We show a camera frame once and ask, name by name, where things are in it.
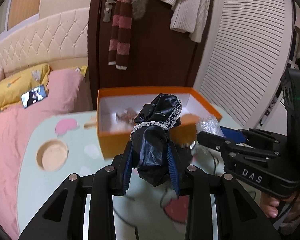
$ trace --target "pink heart decoration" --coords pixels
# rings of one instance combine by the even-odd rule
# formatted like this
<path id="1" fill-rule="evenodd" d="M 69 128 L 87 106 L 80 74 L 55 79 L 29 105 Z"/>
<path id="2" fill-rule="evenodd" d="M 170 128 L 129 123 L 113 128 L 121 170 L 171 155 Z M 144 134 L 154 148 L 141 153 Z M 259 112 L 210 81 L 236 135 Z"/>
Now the pink heart decoration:
<path id="1" fill-rule="evenodd" d="M 189 196 L 180 196 L 178 199 L 172 199 L 163 210 L 171 220 L 185 225 L 188 218 L 188 205 Z"/>
<path id="2" fill-rule="evenodd" d="M 73 130 L 77 128 L 78 122 L 73 118 L 62 119 L 60 120 L 55 128 L 56 135 L 63 135 L 68 130 Z"/>

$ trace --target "cream headboard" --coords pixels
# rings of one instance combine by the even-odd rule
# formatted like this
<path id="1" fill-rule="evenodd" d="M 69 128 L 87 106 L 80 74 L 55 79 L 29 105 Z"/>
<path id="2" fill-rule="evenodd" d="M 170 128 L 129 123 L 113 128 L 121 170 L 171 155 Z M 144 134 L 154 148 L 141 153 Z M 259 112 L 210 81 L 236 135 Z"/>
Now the cream headboard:
<path id="1" fill-rule="evenodd" d="M 5 75 L 48 62 L 52 69 L 88 65 L 89 7 L 66 11 L 29 24 L 0 41 Z"/>

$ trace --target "white louvered door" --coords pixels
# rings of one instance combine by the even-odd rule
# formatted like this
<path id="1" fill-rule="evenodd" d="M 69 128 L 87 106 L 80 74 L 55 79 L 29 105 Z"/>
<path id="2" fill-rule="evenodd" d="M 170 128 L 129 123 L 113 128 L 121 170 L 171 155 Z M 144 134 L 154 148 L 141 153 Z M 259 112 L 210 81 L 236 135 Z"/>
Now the white louvered door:
<path id="1" fill-rule="evenodd" d="M 242 127 L 255 127 L 289 57 L 292 1 L 215 1 L 194 88 Z"/>

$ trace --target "bolt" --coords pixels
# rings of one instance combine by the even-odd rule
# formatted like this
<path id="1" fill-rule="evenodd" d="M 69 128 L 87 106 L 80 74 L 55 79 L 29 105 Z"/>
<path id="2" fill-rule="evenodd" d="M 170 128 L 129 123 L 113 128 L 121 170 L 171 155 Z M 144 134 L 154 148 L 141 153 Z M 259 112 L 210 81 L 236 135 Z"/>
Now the bolt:
<path id="1" fill-rule="evenodd" d="M 105 170 L 106 170 L 106 172 L 114 171 L 114 166 L 108 165 L 108 166 L 105 167 Z"/>
<path id="2" fill-rule="evenodd" d="M 231 179 L 233 179 L 232 175 L 229 174 L 229 173 L 226 173 L 226 174 L 224 175 L 224 177 L 225 177 L 226 180 L 231 180 Z"/>
<path id="3" fill-rule="evenodd" d="M 187 169 L 188 169 L 188 171 L 196 171 L 196 170 L 197 170 L 197 167 L 194 166 L 194 165 L 189 165 L 189 166 L 187 167 Z"/>
<path id="4" fill-rule="evenodd" d="M 69 175 L 68 178 L 69 178 L 69 180 L 74 181 L 78 178 L 78 175 L 73 173 L 73 174 Z"/>

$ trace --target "white lace trim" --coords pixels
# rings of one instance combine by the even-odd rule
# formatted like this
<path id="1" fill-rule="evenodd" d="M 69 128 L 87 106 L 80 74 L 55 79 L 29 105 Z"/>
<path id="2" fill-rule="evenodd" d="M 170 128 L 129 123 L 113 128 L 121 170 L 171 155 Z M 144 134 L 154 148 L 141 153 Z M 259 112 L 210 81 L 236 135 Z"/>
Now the white lace trim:
<path id="1" fill-rule="evenodd" d="M 168 131 L 169 129 L 171 129 L 174 124 L 176 123 L 176 120 L 179 118 L 179 115 L 181 113 L 182 110 L 182 101 L 179 97 L 175 96 L 179 102 L 179 106 L 177 106 L 171 113 L 171 115 L 168 117 L 168 119 L 164 122 L 164 123 L 159 123 L 156 121 L 151 121 L 151 122 L 142 122 L 140 124 L 137 124 L 133 127 L 133 130 L 130 134 L 130 140 L 132 134 L 138 130 L 141 127 L 145 127 L 145 126 L 150 126 L 150 125 L 156 125 L 156 126 L 160 126 L 163 130 Z"/>

